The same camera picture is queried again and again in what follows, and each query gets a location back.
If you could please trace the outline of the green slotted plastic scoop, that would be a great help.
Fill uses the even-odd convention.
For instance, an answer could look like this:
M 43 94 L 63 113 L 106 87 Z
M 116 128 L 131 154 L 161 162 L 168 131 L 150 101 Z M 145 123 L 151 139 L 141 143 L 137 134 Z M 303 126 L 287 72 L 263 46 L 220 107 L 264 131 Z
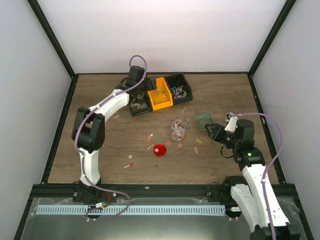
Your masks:
M 208 112 L 196 115 L 194 117 L 194 119 L 195 119 L 199 129 L 205 133 L 207 133 L 205 126 L 207 124 L 214 124 L 215 123 L 214 119 L 212 118 L 212 116 Z

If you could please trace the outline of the black bin with popsicle candies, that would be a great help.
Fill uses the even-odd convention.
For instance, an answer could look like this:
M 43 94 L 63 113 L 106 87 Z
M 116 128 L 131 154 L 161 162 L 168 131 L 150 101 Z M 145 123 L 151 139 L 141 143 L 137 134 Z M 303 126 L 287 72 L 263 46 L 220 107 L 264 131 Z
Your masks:
M 129 94 L 128 107 L 133 117 L 153 111 L 149 94 L 142 88 Z

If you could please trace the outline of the orange bin with gummies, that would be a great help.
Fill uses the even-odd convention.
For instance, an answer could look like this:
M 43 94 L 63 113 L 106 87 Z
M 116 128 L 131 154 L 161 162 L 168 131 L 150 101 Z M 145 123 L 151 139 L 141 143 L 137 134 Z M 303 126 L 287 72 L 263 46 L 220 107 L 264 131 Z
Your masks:
M 165 77 L 156 78 L 155 86 L 155 89 L 147 92 L 152 110 L 158 111 L 172 107 L 174 105 L 173 96 Z

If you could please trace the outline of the clear plastic jar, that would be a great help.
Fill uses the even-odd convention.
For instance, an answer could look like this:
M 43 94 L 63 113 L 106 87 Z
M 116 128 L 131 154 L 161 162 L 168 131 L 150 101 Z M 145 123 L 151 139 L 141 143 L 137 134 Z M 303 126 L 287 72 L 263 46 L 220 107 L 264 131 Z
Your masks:
M 185 122 L 181 119 L 176 119 L 171 124 L 171 139 L 175 142 L 181 142 L 185 136 Z

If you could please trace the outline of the black bin with lollipops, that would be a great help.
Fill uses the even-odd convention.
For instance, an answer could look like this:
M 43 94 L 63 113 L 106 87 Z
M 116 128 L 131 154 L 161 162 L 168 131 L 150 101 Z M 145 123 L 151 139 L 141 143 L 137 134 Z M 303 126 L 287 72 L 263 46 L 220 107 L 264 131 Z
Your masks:
M 193 100 L 192 88 L 182 73 L 164 77 L 172 95 L 173 104 L 178 105 Z

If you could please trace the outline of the red round lid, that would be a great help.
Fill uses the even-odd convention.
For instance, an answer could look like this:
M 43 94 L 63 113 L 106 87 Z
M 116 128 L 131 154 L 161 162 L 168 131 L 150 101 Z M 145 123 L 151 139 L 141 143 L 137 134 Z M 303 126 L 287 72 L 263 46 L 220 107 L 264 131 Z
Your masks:
M 163 157 L 167 152 L 167 148 L 165 145 L 163 144 L 157 144 L 154 146 L 153 148 L 153 153 L 157 156 L 157 157 Z

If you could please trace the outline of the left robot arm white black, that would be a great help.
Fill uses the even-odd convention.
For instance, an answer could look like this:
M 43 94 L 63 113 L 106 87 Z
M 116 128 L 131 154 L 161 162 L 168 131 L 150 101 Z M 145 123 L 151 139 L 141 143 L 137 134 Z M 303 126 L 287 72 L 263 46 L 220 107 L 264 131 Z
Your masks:
M 97 202 L 103 192 L 99 187 L 99 151 L 105 141 L 105 123 L 129 104 L 130 92 L 141 85 L 145 77 L 145 68 L 133 65 L 109 96 L 89 108 L 77 110 L 71 138 L 80 156 L 79 192 L 91 202 Z

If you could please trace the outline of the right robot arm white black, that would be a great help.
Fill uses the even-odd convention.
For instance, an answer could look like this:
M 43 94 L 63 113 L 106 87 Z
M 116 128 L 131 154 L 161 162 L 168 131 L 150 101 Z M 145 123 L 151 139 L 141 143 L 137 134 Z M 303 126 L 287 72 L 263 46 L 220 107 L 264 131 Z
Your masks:
M 231 117 L 227 126 L 205 125 L 208 136 L 232 151 L 242 176 L 226 177 L 223 198 L 235 201 L 250 228 L 251 240 L 298 240 L 301 233 L 290 223 L 276 198 L 262 152 L 255 147 L 254 123 Z

